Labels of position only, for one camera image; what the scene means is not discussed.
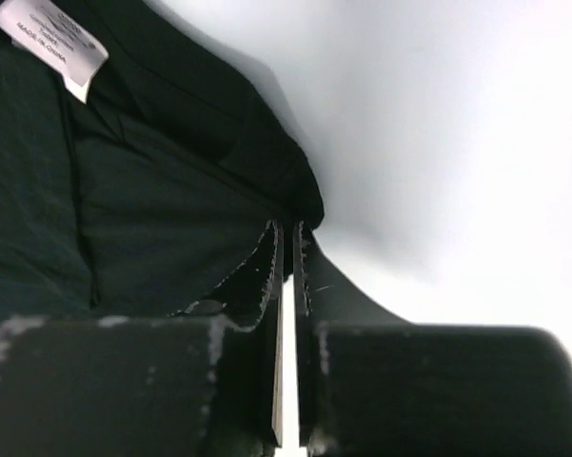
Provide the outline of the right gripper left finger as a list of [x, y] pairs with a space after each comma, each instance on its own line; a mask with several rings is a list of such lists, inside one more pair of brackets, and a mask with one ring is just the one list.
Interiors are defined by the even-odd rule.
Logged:
[[283, 281], [283, 231], [270, 220], [253, 251], [208, 294], [171, 312], [171, 317], [224, 316], [236, 329], [261, 323]]

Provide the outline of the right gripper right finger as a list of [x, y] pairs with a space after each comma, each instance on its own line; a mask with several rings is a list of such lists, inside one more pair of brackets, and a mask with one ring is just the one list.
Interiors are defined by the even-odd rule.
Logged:
[[311, 328], [321, 321], [355, 326], [408, 323], [353, 284], [326, 257], [308, 224], [297, 223], [292, 242], [297, 328]]

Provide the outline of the black t shirt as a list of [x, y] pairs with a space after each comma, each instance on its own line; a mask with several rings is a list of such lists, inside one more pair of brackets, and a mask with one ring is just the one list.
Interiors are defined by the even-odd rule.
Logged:
[[235, 68], [143, 1], [62, 1], [28, 37], [89, 32], [86, 102], [0, 30], [0, 322], [170, 315], [251, 265], [273, 222], [317, 227], [305, 153]]

